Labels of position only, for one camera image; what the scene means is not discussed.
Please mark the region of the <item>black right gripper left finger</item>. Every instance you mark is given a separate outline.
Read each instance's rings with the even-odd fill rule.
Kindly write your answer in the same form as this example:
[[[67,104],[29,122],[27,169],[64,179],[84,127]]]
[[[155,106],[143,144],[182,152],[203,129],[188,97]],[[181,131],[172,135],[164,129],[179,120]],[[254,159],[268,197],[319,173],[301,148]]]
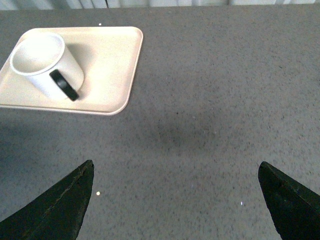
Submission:
[[[92,195],[94,164],[87,160],[0,223],[2,240],[75,240]]]

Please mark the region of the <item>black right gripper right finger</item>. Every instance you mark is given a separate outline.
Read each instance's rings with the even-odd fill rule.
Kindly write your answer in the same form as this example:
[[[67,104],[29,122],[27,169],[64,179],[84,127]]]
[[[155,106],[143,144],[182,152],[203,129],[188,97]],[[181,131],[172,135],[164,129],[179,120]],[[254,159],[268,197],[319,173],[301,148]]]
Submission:
[[[281,239],[320,238],[320,196],[317,193],[266,161],[258,168],[258,180]]]

